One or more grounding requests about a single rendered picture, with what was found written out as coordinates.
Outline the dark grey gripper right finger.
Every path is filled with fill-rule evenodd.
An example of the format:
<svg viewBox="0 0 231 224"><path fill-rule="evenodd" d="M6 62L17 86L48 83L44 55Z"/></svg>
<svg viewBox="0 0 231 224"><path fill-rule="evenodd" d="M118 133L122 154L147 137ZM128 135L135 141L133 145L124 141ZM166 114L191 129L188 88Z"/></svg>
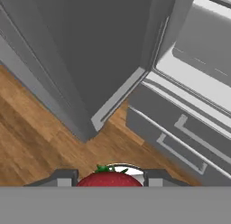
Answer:
<svg viewBox="0 0 231 224"><path fill-rule="evenodd" d="M187 187L186 182L174 179L163 169L145 169L143 171L144 187Z"/></svg>

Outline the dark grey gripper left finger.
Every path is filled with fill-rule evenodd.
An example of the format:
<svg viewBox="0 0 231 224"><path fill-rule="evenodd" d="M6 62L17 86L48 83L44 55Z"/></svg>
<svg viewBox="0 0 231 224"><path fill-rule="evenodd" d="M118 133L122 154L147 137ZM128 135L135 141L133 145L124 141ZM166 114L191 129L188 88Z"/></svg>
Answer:
<svg viewBox="0 0 231 224"><path fill-rule="evenodd" d="M78 177L79 171L77 169L57 169L49 177L32 182L29 185L41 187L75 187L78 184Z"/></svg>

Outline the red strawberry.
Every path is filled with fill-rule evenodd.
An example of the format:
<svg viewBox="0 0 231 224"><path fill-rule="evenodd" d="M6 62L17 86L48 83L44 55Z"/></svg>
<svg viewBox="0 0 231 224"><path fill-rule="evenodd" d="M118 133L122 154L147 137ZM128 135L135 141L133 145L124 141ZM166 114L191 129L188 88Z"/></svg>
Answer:
<svg viewBox="0 0 231 224"><path fill-rule="evenodd" d="M128 169L117 172L114 166L97 165L97 169L82 178L78 187L142 187L133 176L127 174Z"/></svg>

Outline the grey fridge drawer front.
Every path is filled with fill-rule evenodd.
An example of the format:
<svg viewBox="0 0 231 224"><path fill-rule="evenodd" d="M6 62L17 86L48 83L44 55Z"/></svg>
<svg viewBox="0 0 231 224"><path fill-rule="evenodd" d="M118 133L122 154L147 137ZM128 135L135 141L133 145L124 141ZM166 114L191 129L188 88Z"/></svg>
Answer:
<svg viewBox="0 0 231 224"><path fill-rule="evenodd" d="M203 145L194 141L174 126L181 115L187 116L188 120L184 126L188 130L231 158L231 140L217 132L213 127L206 125L201 119L191 115L187 110L172 103L165 96L144 84L140 84L134 90L128 101L131 107L142 112L182 141L200 150L201 153L215 160L217 163L221 163L226 169L231 169L231 164L213 154Z"/></svg>
<svg viewBox="0 0 231 224"><path fill-rule="evenodd" d="M205 154L201 153L200 150L197 150L196 148L182 141L180 138L178 138L162 126L159 126L145 114L136 110L133 107L130 107L127 110L126 125L132 131L138 134L142 139L144 139L147 143L156 147L163 155L176 163L184 172L187 172L188 174L194 176L204 186L231 186L231 169L226 169L222 166L221 163L217 163L215 160L212 160ZM159 145L157 143L157 139L160 137L161 134L168 135L172 139L185 146L199 158L201 158L208 165L205 173L203 175L198 174L179 158L177 158L168 150Z"/></svg>

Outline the grey fridge door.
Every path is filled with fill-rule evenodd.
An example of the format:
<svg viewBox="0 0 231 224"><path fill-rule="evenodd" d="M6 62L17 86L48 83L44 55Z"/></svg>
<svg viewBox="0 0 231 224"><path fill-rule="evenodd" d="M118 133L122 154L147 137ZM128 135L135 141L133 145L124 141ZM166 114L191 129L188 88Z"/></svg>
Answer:
<svg viewBox="0 0 231 224"><path fill-rule="evenodd" d="M0 62L78 139L152 68L175 0L0 0Z"/></svg>

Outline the grey fridge body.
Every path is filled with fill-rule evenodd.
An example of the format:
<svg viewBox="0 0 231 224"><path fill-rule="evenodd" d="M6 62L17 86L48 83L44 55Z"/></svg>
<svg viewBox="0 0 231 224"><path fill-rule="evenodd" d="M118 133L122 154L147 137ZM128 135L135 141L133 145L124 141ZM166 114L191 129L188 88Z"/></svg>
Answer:
<svg viewBox="0 0 231 224"><path fill-rule="evenodd" d="M189 109L231 132L231 0L176 0L147 76Z"/></svg>

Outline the white round plate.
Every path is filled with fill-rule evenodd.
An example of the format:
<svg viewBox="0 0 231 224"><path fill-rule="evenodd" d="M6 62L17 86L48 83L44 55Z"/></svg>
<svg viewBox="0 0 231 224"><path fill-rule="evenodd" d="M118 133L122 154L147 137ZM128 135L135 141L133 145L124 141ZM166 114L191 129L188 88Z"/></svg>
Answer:
<svg viewBox="0 0 231 224"><path fill-rule="evenodd" d="M125 171L126 174L129 174L131 176L135 175L143 175L143 170L139 167L136 167L132 164L127 163L112 163L108 164L107 167L110 170L113 170L115 172L122 172Z"/></svg>

